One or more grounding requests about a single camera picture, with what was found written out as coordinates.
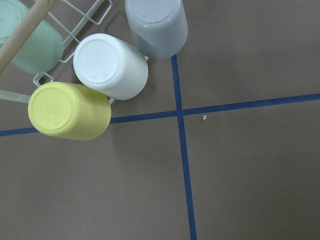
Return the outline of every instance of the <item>mint green cup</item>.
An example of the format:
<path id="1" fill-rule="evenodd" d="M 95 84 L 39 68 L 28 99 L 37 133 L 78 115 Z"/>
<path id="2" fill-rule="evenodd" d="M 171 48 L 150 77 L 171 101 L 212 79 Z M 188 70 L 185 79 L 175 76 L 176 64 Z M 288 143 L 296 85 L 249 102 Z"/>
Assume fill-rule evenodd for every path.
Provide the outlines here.
<path id="1" fill-rule="evenodd" d="M 18 0 L 0 0 L 0 48 L 28 12 Z M 27 73 L 44 73 L 58 64 L 63 52 L 61 35 L 43 20 L 11 62 Z"/>

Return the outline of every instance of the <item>gray floor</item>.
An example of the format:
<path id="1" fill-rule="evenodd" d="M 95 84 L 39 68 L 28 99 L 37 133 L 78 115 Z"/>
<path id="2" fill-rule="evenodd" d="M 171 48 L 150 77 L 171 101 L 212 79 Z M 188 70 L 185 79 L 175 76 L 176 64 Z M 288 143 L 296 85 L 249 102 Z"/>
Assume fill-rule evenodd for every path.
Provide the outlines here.
<path id="1" fill-rule="evenodd" d="M 86 11 L 93 1 L 72 2 Z M 188 159 L 181 118 L 179 127 L 175 116 L 125 118 L 176 110 L 170 59 L 148 61 L 143 91 L 112 104 L 124 122 L 92 141 L 22 134 L 32 127 L 27 105 L 1 100 L 1 240 L 320 239 L 320 3 L 183 3 Z M 62 3 L 52 12 L 68 28 L 79 20 Z M 79 38 L 93 33 L 132 43 L 124 0 Z M 79 83 L 71 62 L 52 75 Z M 10 65 L 0 88 L 30 95 L 32 78 Z"/>

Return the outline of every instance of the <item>gray cup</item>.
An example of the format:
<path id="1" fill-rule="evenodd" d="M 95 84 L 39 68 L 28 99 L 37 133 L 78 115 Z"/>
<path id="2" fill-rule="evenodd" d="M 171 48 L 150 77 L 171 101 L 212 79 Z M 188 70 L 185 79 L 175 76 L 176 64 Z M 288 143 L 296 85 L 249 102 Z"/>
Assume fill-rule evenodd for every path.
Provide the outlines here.
<path id="1" fill-rule="evenodd" d="M 153 59 L 179 52 L 188 36 L 182 0 L 126 0 L 125 11 L 134 44 Z"/>

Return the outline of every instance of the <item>yellow cup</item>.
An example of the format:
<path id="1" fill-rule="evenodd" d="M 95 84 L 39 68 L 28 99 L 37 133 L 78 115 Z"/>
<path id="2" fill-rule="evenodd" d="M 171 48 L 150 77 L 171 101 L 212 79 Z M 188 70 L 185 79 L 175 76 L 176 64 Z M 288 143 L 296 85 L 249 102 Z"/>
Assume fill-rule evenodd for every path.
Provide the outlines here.
<path id="1" fill-rule="evenodd" d="M 28 115 L 32 125 L 45 135 L 91 140 L 107 129 L 111 107 L 104 94 L 84 85 L 49 82 L 32 94 Z"/>

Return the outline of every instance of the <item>white cup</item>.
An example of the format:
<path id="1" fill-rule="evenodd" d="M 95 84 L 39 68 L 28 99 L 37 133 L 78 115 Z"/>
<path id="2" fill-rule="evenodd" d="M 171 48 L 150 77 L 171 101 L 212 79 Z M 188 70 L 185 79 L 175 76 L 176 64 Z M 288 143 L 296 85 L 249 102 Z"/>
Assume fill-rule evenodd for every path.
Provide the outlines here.
<path id="1" fill-rule="evenodd" d="M 103 33 L 80 42 L 73 68 L 84 85 L 116 100 L 136 96 L 148 78 L 145 56 L 129 43 Z"/>
<path id="2" fill-rule="evenodd" d="M 167 59 L 179 52 L 188 36 L 182 0 L 125 0 L 134 44 L 146 56 Z"/>

